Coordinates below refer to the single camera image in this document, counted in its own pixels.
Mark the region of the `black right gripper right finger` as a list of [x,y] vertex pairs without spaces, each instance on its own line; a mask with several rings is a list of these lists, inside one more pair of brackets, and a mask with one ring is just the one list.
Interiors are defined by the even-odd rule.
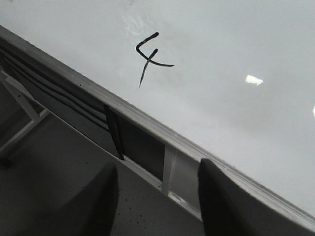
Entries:
[[313,236],[246,192],[211,160],[198,168],[198,197],[207,236]]

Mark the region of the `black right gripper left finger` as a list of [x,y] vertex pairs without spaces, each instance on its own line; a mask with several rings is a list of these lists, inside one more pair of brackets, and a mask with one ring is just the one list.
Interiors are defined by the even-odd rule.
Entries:
[[109,236],[118,205],[118,171],[106,164],[57,213],[39,223],[33,236]]

